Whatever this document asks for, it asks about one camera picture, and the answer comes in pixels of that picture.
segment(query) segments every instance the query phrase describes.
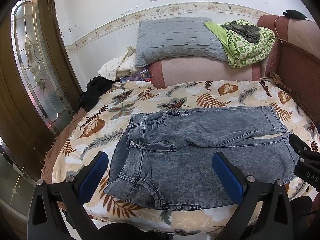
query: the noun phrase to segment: floral wallpaper border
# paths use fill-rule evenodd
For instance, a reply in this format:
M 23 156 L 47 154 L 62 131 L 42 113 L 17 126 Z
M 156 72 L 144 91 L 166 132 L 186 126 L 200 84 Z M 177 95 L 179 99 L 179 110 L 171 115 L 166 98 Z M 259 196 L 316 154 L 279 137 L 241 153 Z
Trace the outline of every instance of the floral wallpaper border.
M 91 41 L 94 41 L 95 39 L 104 36 L 105 34 L 118 30 L 119 28 L 122 28 L 124 26 L 135 24 L 141 20 L 152 19 L 160 16 L 170 17 L 175 14 L 185 14 L 188 12 L 223 12 L 253 17 L 257 19 L 259 19 L 262 15 L 268 14 L 266 12 L 245 6 L 217 2 L 190 2 L 163 5 L 128 14 L 112 22 L 106 23 L 105 25 L 83 36 L 75 43 L 66 46 L 66 50 L 68 53 L 72 53 L 77 49 L 83 47 L 84 45 L 90 43 Z

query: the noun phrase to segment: blue gripper pad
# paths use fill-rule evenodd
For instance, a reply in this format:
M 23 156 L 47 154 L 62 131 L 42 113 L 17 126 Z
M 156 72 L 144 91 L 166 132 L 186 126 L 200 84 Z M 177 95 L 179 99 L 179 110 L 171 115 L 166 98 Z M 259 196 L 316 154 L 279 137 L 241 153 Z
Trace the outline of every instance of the blue gripper pad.
M 93 159 L 92 162 L 95 161 L 94 165 L 91 165 L 91 163 L 88 166 L 84 166 L 82 169 L 86 167 L 90 167 L 90 171 L 85 176 L 82 183 L 79 185 L 78 189 L 78 201 L 79 203 L 88 203 L 96 188 L 98 187 L 104 173 L 106 172 L 108 165 L 109 165 L 109 158 L 108 155 L 105 152 L 102 152 L 101 156 L 95 160 Z
M 212 156 L 212 168 L 219 177 L 231 201 L 240 205 L 243 200 L 243 188 L 217 153 Z

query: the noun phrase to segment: screw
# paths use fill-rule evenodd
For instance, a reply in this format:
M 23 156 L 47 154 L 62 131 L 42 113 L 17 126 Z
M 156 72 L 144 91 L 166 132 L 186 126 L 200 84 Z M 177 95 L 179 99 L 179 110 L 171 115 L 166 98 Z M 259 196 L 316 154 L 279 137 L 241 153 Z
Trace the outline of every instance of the screw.
M 37 185 L 38 185 L 38 186 L 41 186 L 43 182 L 44 182 L 43 179 L 38 179 L 38 180 L 37 180 Z
M 73 182 L 74 179 L 75 179 L 75 177 L 70 175 L 70 176 L 66 177 L 66 182 Z
M 254 182 L 254 181 L 256 180 L 256 178 L 255 178 L 254 176 L 252 176 L 252 175 L 249 175 L 249 176 L 247 177 L 247 180 L 248 180 L 249 182 Z
M 279 186 L 283 186 L 283 181 L 282 181 L 281 179 L 277 179 L 277 184 L 278 184 Z

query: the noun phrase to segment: green fabric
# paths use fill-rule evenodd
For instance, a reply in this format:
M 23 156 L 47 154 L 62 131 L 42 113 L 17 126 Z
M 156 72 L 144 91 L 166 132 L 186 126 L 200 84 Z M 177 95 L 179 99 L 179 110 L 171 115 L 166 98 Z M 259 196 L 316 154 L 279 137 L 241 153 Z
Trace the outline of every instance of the green fabric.
M 252 25 L 246 20 L 236 20 L 236 22 L 240 25 Z M 262 61 L 269 55 L 276 41 L 273 31 L 263 27 L 259 27 L 260 41 L 251 43 L 238 33 L 227 30 L 213 22 L 205 22 L 204 25 L 218 37 L 227 54 L 229 64 L 233 68 L 241 68 Z

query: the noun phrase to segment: jeans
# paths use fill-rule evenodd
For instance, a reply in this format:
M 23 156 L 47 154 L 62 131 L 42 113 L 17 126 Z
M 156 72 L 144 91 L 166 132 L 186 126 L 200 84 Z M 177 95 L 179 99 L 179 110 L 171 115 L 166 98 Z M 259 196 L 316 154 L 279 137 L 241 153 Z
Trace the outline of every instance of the jeans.
M 270 139 L 253 136 L 274 135 Z M 271 106 L 132 114 L 104 193 L 151 209 L 190 211 L 232 204 L 211 159 L 221 151 L 245 175 L 290 181 L 298 155 Z

